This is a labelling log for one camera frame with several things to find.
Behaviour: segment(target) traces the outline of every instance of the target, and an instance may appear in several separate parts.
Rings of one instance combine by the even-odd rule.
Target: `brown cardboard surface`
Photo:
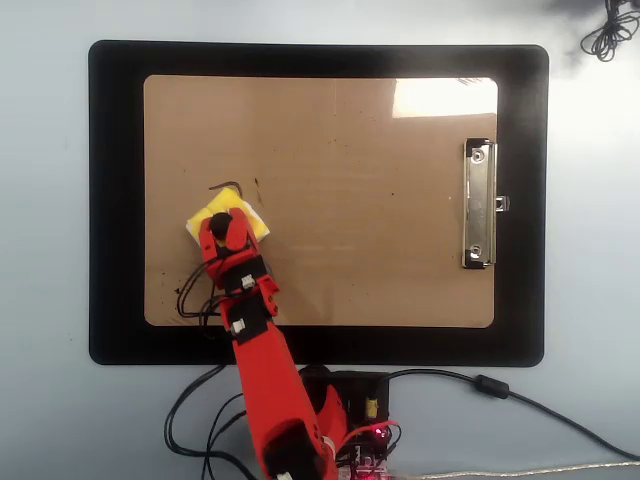
[[[269,226],[279,324],[486,327],[493,269],[461,267],[463,144],[494,113],[398,117],[394,79],[151,76],[145,317],[185,325],[186,220],[235,180]],[[210,294],[205,276],[189,298]]]

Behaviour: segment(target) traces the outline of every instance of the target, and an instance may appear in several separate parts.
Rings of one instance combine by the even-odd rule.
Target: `white table surface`
[[[580,8],[588,11],[572,13]],[[593,0],[2,2],[0,477],[199,474],[197,460],[165,449],[162,423],[205,368],[101,367],[88,354],[87,52],[105,38],[545,47],[546,356],[531,369],[483,371],[640,452],[640,35],[613,63],[583,55],[579,38],[603,15]],[[239,388],[228,368],[187,402],[180,440],[201,446]],[[446,379],[395,381],[391,408],[405,425],[391,459],[397,470],[618,460],[537,412]],[[253,456],[244,426],[222,446]],[[239,478],[220,468],[220,478]],[[562,478],[640,478],[640,470]]]

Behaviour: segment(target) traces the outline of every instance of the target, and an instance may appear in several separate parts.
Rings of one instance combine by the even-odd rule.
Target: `black wire bundle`
[[[610,62],[616,56],[618,45],[633,38],[640,27],[640,11],[621,14],[620,6],[627,1],[605,0],[607,21],[582,39],[580,48],[584,53],[596,56],[601,62]]]
[[[220,302],[227,298],[225,295],[216,295],[216,278],[213,278],[213,284],[211,286],[211,295],[209,298],[202,304],[200,310],[197,312],[188,311],[185,307],[185,302],[189,293],[193,289],[193,286],[196,284],[198,279],[202,276],[204,272],[207,271],[217,259],[210,260],[208,262],[201,263],[192,273],[189,275],[189,278],[184,282],[183,287],[179,290],[178,298],[176,300],[176,310],[178,311],[178,315],[182,318],[197,318],[198,325],[202,329],[202,334],[210,340],[213,340],[215,337],[211,336],[207,333],[207,327],[209,325],[210,317],[219,317],[220,314],[217,312],[218,307],[220,306]],[[222,259],[220,265],[218,266],[217,271],[222,268],[224,265],[225,259]]]
[[[246,414],[246,412],[241,412],[241,414],[235,415],[220,428],[220,430],[215,436],[213,435],[212,432],[215,431],[216,424],[220,418],[220,415],[222,414],[222,411],[229,403],[231,403],[232,400],[234,400],[235,398],[238,398],[238,395],[228,400],[218,412],[218,415],[216,416],[214,424],[211,428],[209,438],[207,439],[207,448],[205,450],[193,450],[191,448],[183,447],[182,445],[178,444],[178,442],[176,442],[176,440],[173,437],[173,421],[175,419],[176,413],[178,412],[178,409],[180,408],[180,406],[200,386],[202,386],[205,382],[207,382],[208,380],[218,375],[224,369],[224,367],[225,367],[224,365],[219,365],[209,370],[208,372],[204,373],[203,375],[199,376],[193,382],[191,382],[187,386],[187,388],[185,388],[184,391],[180,394],[176,402],[173,404],[173,407],[171,407],[171,410],[169,410],[169,414],[167,415],[167,418],[164,421],[164,443],[169,450],[171,450],[173,453],[177,455],[182,455],[185,457],[203,458],[204,459],[203,469],[205,467],[208,469],[212,480],[215,480],[215,478],[213,477],[213,471],[210,464],[211,458],[219,458],[221,460],[229,462],[234,467],[236,467],[240,471],[240,473],[244,475],[244,477],[247,480],[258,480],[251,473],[251,471],[245,466],[245,464],[242,463],[237,457],[227,452],[223,452],[221,450],[212,449],[213,444],[215,443],[218,436],[222,434],[225,430],[227,430],[233,423],[235,423],[240,418],[242,418],[244,414]]]

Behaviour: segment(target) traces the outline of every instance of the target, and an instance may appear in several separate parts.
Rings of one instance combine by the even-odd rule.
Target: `wire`
[[[220,306],[220,303],[227,298],[231,298],[231,296],[215,294],[218,272],[224,265],[226,258],[223,258],[222,261],[220,262],[220,265],[218,265],[218,268],[216,269],[216,273],[212,278],[211,295],[202,304],[202,307],[200,307],[200,310],[198,310],[197,312],[187,311],[185,307],[185,302],[187,300],[187,297],[191,293],[193,286],[198,281],[198,279],[202,276],[204,272],[206,272],[207,268],[212,264],[214,264],[217,260],[218,260],[217,258],[214,258],[198,265],[198,267],[191,273],[191,275],[189,275],[189,278],[187,278],[187,280],[185,281],[182,289],[179,290],[178,298],[176,300],[176,310],[178,311],[178,315],[180,315],[182,318],[197,317],[198,326],[202,330],[202,334],[204,335],[204,337],[206,337],[209,340],[215,340],[217,338],[215,335],[209,335],[207,333],[209,317],[220,316],[220,314],[217,312],[217,309]]]
[[[386,421],[386,422],[380,422],[380,423],[372,423],[371,425],[365,425],[364,427],[359,427],[356,428],[355,430],[352,430],[351,432],[347,433],[345,435],[345,437],[342,439],[342,442],[339,445],[336,445],[336,454],[342,450],[342,448],[347,444],[347,442],[349,442],[349,440],[351,440],[354,437],[357,437],[358,435],[365,433],[365,432],[373,432],[376,428],[387,428],[389,426],[393,425],[394,427],[398,427],[398,423],[397,422],[393,422],[391,420]]]
[[[640,27],[640,11],[621,14],[620,6],[625,3],[628,0],[605,0],[607,21],[582,39],[580,48],[584,53],[594,55],[601,62],[610,62],[616,56],[618,45],[633,38]]]
[[[382,462],[384,462],[387,458],[389,458],[389,455],[391,455],[391,453],[393,453],[393,451],[396,449],[396,447],[398,446],[398,442],[402,437],[402,428],[400,427],[400,425],[398,425],[395,422],[390,422],[390,423],[392,425],[395,424],[394,426],[398,428],[398,437],[396,438],[396,440],[387,448],[387,451],[384,453],[384,455],[382,455],[382,457],[378,459],[378,461],[373,466],[373,468],[368,472],[366,472],[365,474],[358,473],[358,471],[356,470],[357,467],[355,463],[352,462],[351,463],[351,480],[371,478],[376,473],[376,470],[380,468],[380,465],[382,465]]]
[[[587,436],[588,438],[590,438],[594,442],[598,443],[599,445],[603,446],[607,450],[610,450],[610,451],[612,451],[614,453],[617,453],[621,457],[628,458],[629,460],[640,461],[640,455],[635,455],[633,453],[627,452],[626,450],[622,450],[621,448],[618,448],[615,445],[612,445],[611,443],[607,442],[604,438],[602,438],[599,435],[596,435],[594,432],[592,432],[588,428],[580,425],[577,422],[574,422],[570,418],[567,418],[564,415],[562,415],[562,414],[560,414],[560,413],[558,413],[558,412],[556,412],[554,410],[551,410],[549,407],[547,407],[545,405],[542,405],[541,403],[538,403],[535,400],[531,400],[530,398],[525,397],[524,395],[520,395],[519,393],[516,393],[516,392],[510,392],[509,396],[512,397],[512,398],[515,398],[517,400],[520,400],[521,402],[524,402],[524,403],[526,403],[527,405],[529,405],[529,406],[531,406],[533,408],[537,408],[541,412],[544,412],[547,415],[552,416],[556,420],[559,420],[559,421],[565,423],[566,425],[569,425],[571,428],[579,431],[580,433],[582,433],[583,435]]]
[[[227,408],[229,406],[229,404],[231,404],[234,400],[236,400],[236,399],[238,399],[238,398],[240,398],[242,396],[243,396],[242,393],[238,393],[238,394],[234,395],[229,400],[224,402],[222,404],[222,406],[220,407],[220,410],[218,410],[218,414],[216,415],[216,418],[213,421],[213,424],[211,425],[211,430],[209,430],[209,436],[207,437],[207,448],[205,450],[204,461],[202,462],[202,474],[201,474],[201,478],[202,479],[204,479],[205,471],[208,470],[209,471],[209,476],[211,477],[211,479],[215,480],[215,477],[213,476],[213,471],[211,469],[211,462],[210,462],[210,456],[209,456],[209,452],[211,451],[211,448],[213,447],[213,444],[215,443],[216,439],[218,438],[217,435],[216,435],[215,438],[213,438],[213,434],[214,434],[214,432],[216,430],[216,426],[218,425],[218,420],[220,420],[220,416],[222,415],[222,412],[224,412],[225,408]]]
[[[535,400],[525,397],[524,395],[521,395],[516,392],[512,392],[509,389],[509,385],[507,385],[506,383],[500,382],[498,380],[495,380],[489,377],[485,377],[483,375],[478,375],[475,378],[472,378],[467,375],[463,375],[461,373],[451,372],[449,370],[440,370],[435,368],[410,368],[407,370],[399,370],[397,372],[393,372],[393,373],[384,375],[383,377],[380,377],[380,379],[376,382],[376,392],[384,382],[388,382],[393,378],[402,377],[406,375],[436,375],[436,376],[455,378],[457,380],[461,380],[461,381],[472,384],[477,391],[480,391],[482,393],[486,393],[488,395],[492,395],[497,398],[508,398],[508,397],[515,398],[516,400],[519,400],[529,405],[530,407],[536,408],[537,410],[540,410],[541,412],[570,426],[574,430],[577,430],[578,432],[582,433],[587,438],[593,440],[594,442],[604,447],[605,449],[611,452],[614,452],[622,457],[625,457],[629,460],[640,461],[640,455],[627,452],[626,450],[623,450],[619,447],[616,447],[615,445],[612,445],[611,443],[607,442],[602,437],[592,432],[585,426],[580,425],[579,423],[571,420],[568,417],[565,417],[564,415],[556,412],[555,410],[552,410],[551,408],[539,402],[536,402]]]
[[[444,480],[449,478],[465,477],[498,477],[498,478],[519,478],[534,477],[538,475],[549,475],[553,473],[575,473],[585,470],[613,469],[613,468],[640,467],[640,462],[619,462],[619,463],[588,463],[585,465],[570,465],[567,467],[549,467],[536,470],[524,470],[521,472],[451,472],[436,473],[431,475],[411,476],[406,474],[394,474],[393,480]]]
[[[240,198],[242,198],[242,187],[238,182],[233,182],[233,181],[222,182],[222,183],[219,183],[218,185],[214,185],[213,187],[209,187],[209,190],[217,190],[219,188],[224,188],[224,187],[235,187],[235,189],[238,191],[238,195],[240,196]]]
[[[199,387],[201,387],[205,382],[209,381],[216,375],[218,375],[222,370],[224,370],[225,365],[218,365],[217,367],[212,368],[208,372],[200,375],[193,382],[191,382],[187,387],[183,390],[183,392],[178,396],[178,399],[175,401],[171,410],[169,410],[169,414],[164,421],[164,443],[169,450],[177,455],[182,455],[185,457],[196,457],[202,458],[205,456],[209,456],[210,458],[219,458],[224,460],[233,466],[235,466],[242,475],[244,475],[247,480],[258,480],[255,475],[251,473],[251,471],[242,463],[237,457],[220,450],[207,450],[200,451],[194,450],[191,448],[186,448],[180,445],[173,437],[173,421],[175,419],[176,413],[180,406],[185,402],[185,400],[195,392]]]

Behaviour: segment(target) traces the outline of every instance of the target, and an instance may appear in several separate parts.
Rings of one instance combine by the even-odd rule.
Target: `cable connector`
[[[473,387],[482,393],[496,398],[509,398],[509,384],[485,375],[478,375],[473,381]]]

